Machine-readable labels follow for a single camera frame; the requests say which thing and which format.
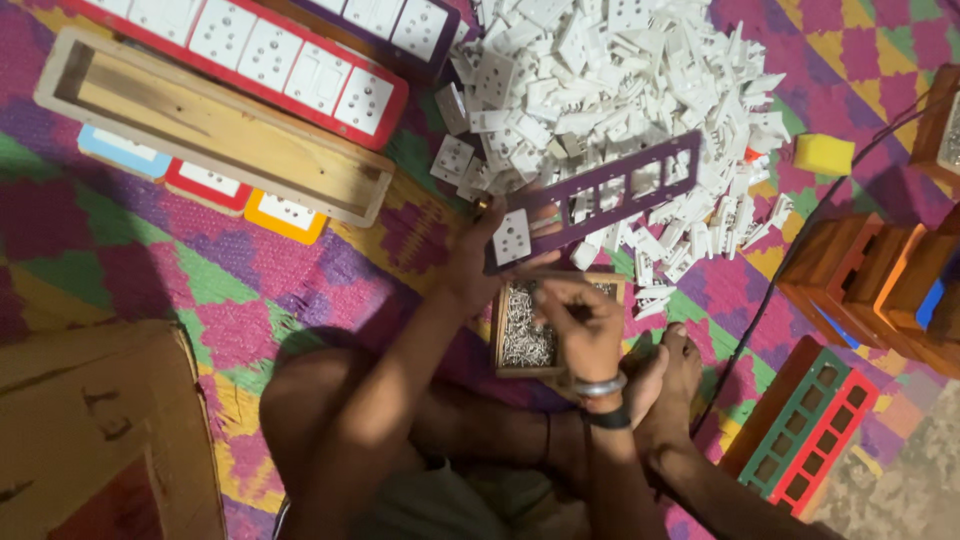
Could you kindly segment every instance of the hand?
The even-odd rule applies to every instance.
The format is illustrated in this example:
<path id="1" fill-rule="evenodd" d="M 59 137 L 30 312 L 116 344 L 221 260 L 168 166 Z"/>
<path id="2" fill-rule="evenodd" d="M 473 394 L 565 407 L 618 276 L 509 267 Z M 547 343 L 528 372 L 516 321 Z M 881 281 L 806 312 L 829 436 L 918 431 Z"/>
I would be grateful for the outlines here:
<path id="1" fill-rule="evenodd" d="M 546 280 L 534 295 L 538 319 L 549 321 L 560 337 L 570 373 L 586 382 L 616 377 L 623 339 L 623 306 L 592 283 Z M 577 320 L 567 307 L 582 307 Z"/>
<path id="2" fill-rule="evenodd" d="M 482 311 L 504 283 L 560 258 L 560 252 L 554 251 L 532 258 L 496 276 L 485 276 L 483 268 L 487 242 L 500 228 L 506 213 L 507 201 L 503 197 L 493 197 L 480 221 L 470 227 L 457 242 L 441 274 L 438 290 L 448 291 L 453 295 L 458 307 L 463 309 L 464 317 Z M 554 229 L 555 227 L 547 226 L 532 232 L 531 237 L 553 232 Z"/>

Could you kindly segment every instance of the blue plastic part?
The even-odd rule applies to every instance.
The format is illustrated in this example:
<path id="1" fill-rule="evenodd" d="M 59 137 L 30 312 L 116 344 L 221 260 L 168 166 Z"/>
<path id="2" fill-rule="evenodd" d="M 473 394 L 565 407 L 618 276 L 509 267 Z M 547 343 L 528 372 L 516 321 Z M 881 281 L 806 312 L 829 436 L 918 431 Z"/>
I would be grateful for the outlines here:
<path id="1" fill-rule="evenodd" d="M 856 350 L 856 349 L 859 349 L 859 348 L 860 348 L 860 342 L 859 342 L 859 341 L 853 339 L 852 336 L 850 336 L 850 335 L 849 335 L 848 333 L 846 333 L 842 328 L 840 328 L 840 325 L 838 325 L 838 324 L 836 323 L 836 321 L 834 321 L 833 319 L 827 317 L 827 314 L 824 313 L 824 311 L 823 311 L 822 309 L 820 309 L 816 304 L 814 304 L 813 306 L 817 308 L 817 311 L 820 311 L 820 314 L 823 315 L 825 319 L 827 319 L 827 322 L 830 323 L 830 325 L 833 327 L 833 329 L 836 330 L 837 333 L 840 334 L 840 337 L 842 337 L 843 340 L 847 342 L 847 345 L 850 345 L 850 348 L 851 348 L 851 349 Z"/>
<path id="2" fill-rule="evenodd" d="M 930 326 L 930 320 L 933 319 L 933 309 L 944 298 L 944 291 L 944 281 L 937 280 L 930 287 L 930 292 L 926 293 L 926 298 L 920 304 L 920 308 L 917 309 L 917 323 L 924 331 L 926 331 L 926 327 Z"/>
<path id="3" fill-rule="evenodd" d="M 80 147 L 81 150 L 85 150 L 90 154 L 102 156 L 110 161 L 113 161 L 114 163 L 123 165 L 136 172 L 143 173 L 150 178 L 160 178 L 161 176 L 167 174 L 167 169 L 170 168 L 170 160 L 172 159 L 170 156 L 156 152 L 152 149 L 145 149 L 147 150 L 145 154 L 156 152 L 156 155 L 153 156 L 152 159 L 138 156 L 127 149 L 120 148 L 102 140 L 101 138 L 98 138 L 96 136 L 97 131 L 97 128 L 94 128 L 93 126 L 84 125 L 84 128 L 80 130 L 80 135 L 77 137 L 77 146 Z"/>

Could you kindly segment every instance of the foot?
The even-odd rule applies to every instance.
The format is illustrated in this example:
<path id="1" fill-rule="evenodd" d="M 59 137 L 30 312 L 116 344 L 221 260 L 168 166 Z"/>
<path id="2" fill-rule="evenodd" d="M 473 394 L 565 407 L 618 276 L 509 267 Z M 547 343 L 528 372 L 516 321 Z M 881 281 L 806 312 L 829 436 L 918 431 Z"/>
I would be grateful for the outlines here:
<path id="1" fill-rule="evenodd" d="M 641 455 L 655 454 L 665 445 L 689 444 L 690 404 L 702 376 L 700 350 L 689 338 L 683 323 L 668 326 L 657 349 L 657 362 L 665 364 L 659 395 L 648 404 L 649 395 L 638 391 L 631 402 L 634 411 L 645 411 L 635 431 Z"/>

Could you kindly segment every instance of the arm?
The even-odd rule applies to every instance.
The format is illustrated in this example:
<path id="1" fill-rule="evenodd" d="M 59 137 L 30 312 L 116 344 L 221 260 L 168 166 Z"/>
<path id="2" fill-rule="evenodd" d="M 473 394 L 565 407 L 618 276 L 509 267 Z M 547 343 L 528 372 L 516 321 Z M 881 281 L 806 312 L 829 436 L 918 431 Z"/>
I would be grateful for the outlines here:
<path id="1" fill-rule="evenodd" d="M 560 337 L 571 375 L 587 382 L 614 379 L 620 361 L 623 306 L 583 282 L 548 280 L 539 289 L 537 300 L 542 317 Z M 586 320 L 574 319 L 566 308 L 571 305 L 586 307 Z M 662 376 L 662 370 L 653 375 Z M 587 398 L 583 403 L 584 409 L 594 414 L 612 412 L 623 405 L 620 391 Z M 587 424 L 586 430 L 588 512 L 594 535 L 603 539 L 667 538 L 644 476 L 632 427 L 605 429 Z"/>
<path id="2" fill-rule="evenodd" d="M 434 289 L 396 341 L 372 368 L 330 428 L 318 433 L 306 478 L 291 493 L 284 538 L 345 537 L 370 503 L 406 444 L 414 411 L 457 331 L 483 309 L 510 276 L 483 276 L 484 245 L 499 227 L 506 204 L 494 202 L 461 239 Z M 547 254 L 524 269 L 556 259 Z"/>

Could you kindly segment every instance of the black wristband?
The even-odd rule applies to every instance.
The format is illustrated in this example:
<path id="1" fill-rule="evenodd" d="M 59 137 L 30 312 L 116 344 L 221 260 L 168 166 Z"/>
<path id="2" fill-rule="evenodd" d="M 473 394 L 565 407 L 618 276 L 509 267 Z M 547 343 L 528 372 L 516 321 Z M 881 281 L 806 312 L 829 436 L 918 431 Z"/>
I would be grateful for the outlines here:
<path id="1" fill-rule="evenodd" d="M 595 414 L 583 411 L 584 424 L 596 426 L 605 430 L 623 430 L 631 425 L 630 410 L 627 404 L 621 405 L 617 410 Z"/>

